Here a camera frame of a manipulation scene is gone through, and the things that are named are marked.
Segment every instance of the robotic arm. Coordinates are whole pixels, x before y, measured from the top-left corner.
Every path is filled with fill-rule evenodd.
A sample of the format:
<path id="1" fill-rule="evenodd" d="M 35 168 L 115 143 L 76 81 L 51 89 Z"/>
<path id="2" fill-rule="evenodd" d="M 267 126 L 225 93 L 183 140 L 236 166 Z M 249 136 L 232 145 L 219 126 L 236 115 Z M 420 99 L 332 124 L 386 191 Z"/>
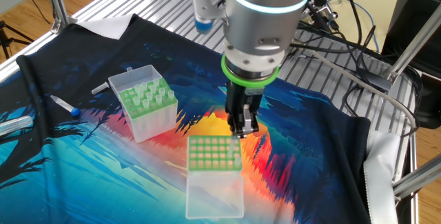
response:
<path id="1" fill-rule="evenodd" d="M 256 114 L 265 86 L 277 77 L 307 0 L 226 0 L 225 11 L 210 0 L 193 2 L 199 32 L 208 32 L 216 18 L 225 21 L 225 111 L 233 135 L 244 138 L 258 131 Z"/>

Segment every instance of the blue cylinder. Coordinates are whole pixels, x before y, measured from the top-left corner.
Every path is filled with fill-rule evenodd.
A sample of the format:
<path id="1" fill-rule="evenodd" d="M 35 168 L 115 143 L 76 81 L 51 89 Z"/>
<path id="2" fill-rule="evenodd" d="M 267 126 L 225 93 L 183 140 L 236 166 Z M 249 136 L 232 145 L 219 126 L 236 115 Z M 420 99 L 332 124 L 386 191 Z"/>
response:
<path id="1" fill-rule="evenodd" d="M 213 28 L 213 21 L 210 21 L 209 23 L 202 23 L 195 18 L 194 25 L 199 33 L 207 34 Z"/>

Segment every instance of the metal bar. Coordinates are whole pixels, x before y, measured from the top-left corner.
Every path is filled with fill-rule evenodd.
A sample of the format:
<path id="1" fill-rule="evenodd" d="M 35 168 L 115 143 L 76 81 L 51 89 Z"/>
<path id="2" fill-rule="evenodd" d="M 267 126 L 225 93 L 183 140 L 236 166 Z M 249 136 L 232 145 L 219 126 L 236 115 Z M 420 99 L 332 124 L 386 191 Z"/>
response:
<path id="1" fill-rule="evenodd" d="M 75 19 L 68 16 L 63 0 L 49 0 L 54 11 L 54 24 L 51 32 L 54 34 L 60 33 L 62 29 L 71 23 L 75 23 Z"/>
<path id="2" fill-rule="evenodd" d="M 441 154 L 393 184 L 393 193 L 404 198 L 441 177 Z"/>
<path id="3" fill-rule="evenodd" d="M 429 40 L 432 34 L 441 25 L 441 5 L 435 10 L 426 24 L 421 28 L 413 41 L 406 50 L 401 54 L 400 58 L 390 68 L 387 73 L 387 79 L 394 82 L 406 66 L 412 61 L 415 55 L 420 51 L 423 45 Z"/>

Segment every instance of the metal grid table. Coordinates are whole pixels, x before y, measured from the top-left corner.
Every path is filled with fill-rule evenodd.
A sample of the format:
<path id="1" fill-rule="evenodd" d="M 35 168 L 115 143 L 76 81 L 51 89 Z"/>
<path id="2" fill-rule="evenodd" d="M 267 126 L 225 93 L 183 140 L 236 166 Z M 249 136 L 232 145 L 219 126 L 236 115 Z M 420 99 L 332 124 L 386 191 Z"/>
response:
<path id="1" fill-rule="evenodd" d="M 91 21 L 110 17 L 118 17 L 126 14 L 137 14 L 169 31 L 175 32 L 189 40 L 223 52 L 223 29 L 222 21 L 215 21 L 212 30 L 205 35 L 197 33 L 194 27 L 194 13 L 192 0 L 95 0 L 73 15 L 80 21 Z M 34 43 L 20 51 L 11 59 L 0 65 L 0 82 L 4 81 L 11 74 L 19 70 L 15 59 L 20 54 L 31 54 L 41 46 L 55 38 L 55 34 L 48 32 Z M 298 30 L 294 38 L 307 41 L 314 38 L 315 34 Z M 345 50 L 346 46 L 331 39 L 319 39 L 311 42 L 310 45 L 322 48 Z M 330 61 L 343 67 L 355 70 L 355 64 L 350 59 L 349 54 L 327 54 L 321 52 Z M 369 70 L 375 74 L 381 74 L 390 65 L 365 56 Z M 327 95 L 333 104 L 348 112 L 342 102 L 342 96 L 355 84 L 341 73 L 323 65 L 317 59 L 311 58 L 304 50 L 299 49 L 294 56 L 287 58 L 278 77 L 294 85 L 309 90 L 314 90 Z M 389 95 L 404 103 L 410 110 L 415 107 L 415 90 L 406 76 L 400 77 L 394 83 Z M 359 116 L 365 116 L 371 120 L 371 129 L 381 132 L 391 132 L 403 135 L 410 131 L 408 120 L 403 113 L 392 104 L 385 101 L 382 97 L 372 94 L 366 90 L 360 90 L 348 97 L 350 106 Z M 411 171 L 416 169 L 416 139 L 415 135 L 402 139 L 399 150 L 398 165 L 404 164 L 404 155 L 410 142 L 411 148 Z M 398 166 L 394 181 L 400 179 L 402 166 Z M 418 223 L 418 196 L 414 197 L 412 204 L 412 223 Z"/>

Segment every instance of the black tripod leg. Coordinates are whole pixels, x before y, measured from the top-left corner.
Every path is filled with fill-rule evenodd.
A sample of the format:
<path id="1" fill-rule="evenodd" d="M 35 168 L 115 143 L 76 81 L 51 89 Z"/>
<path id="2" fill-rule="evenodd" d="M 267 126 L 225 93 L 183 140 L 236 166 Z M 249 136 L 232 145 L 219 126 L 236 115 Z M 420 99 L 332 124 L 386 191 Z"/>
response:
<path id="1" fill-rule="evenodd" d="M 6 59 L 9 59 L 9 54 L 8 54 L 8 51 L 6 50 L 6 45 L 2 43 L 1 47 L 3 48 L 3 51 L 5 52 Z"/>
<path id="2" fill-rule="evenodd" d="M 30 45 L 30 42 L 22 41 L 22 40 L 18 40 L 18 39 L 14 39 L 14 38 L 12 38 L 12 41 L 16 42 L 16 43 L 23 44 L 23 45 Z"/>
<path id="3" fill-rule="evenodd" d="M 22 33 L 22 32 L 20 32 L 20 31 L 16 30 L 15 28 L 13 28 L 13 27 L 9 26 L 9 25 L 8 25 L 8 24 L 6 24 L 6 23 L 5 23 L 5 28 L 7 28 L 7 29 L 9 29 L 9 30 L 13 31 L 14 33 L 16 33 L 16 34 L 20 35 L 21 37 L 23 37 L 23 38 L 25 38 L 25 39 L 27 39 L 27 40 L 29 40 L 30 42 L 34 42 L 34 40 L 33 40 L 33 39 L 29 38 L 29 37 L 28 37 L 28 36 L 26 36 L 26 35 L 25 35 L 24 33 Z"/>

